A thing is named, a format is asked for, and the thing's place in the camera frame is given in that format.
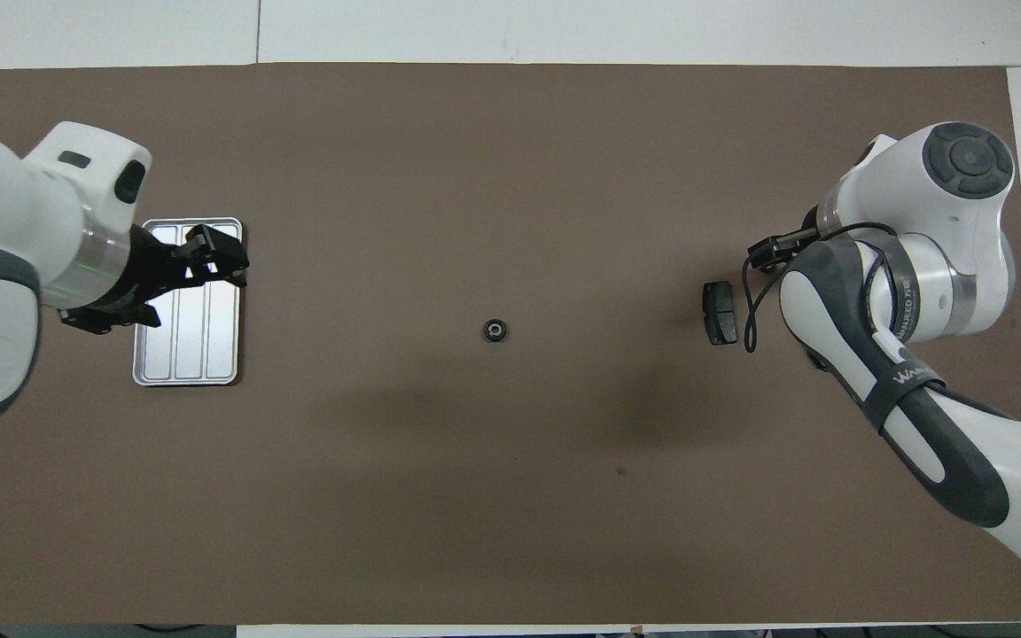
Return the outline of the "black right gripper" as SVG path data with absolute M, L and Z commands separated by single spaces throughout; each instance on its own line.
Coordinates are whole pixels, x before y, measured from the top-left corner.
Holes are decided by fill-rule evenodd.
M 795 258 L 810 244 L 819 241 L 822 233 L 818 229 L 803 229 L 781 236 L 767 236 L 755 242 L 748 249 L 748 263 L 751 269 L 773 272 L 785 265 L 786 258 Z

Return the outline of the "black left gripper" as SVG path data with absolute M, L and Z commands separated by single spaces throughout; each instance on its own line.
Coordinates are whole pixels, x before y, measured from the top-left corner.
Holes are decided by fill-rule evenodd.
M 247 287 L 250 258 L 239 238 L 209 223 L 191 227 L 183 237 L 185 242 L 179 247 L 160 241 L 141 226 L 131 227 L 129 257 L 116 283 L 100 299 L 86 306 L 61 308 L 61 323 L 94 335 L 105 335 L 113 327 L 131 324 L 159 327 L 158 312 L 147 303 L 183 282 L 186 269 L 183 258 L 197 266 L 198 285 L 224 282 L 237 288 Z

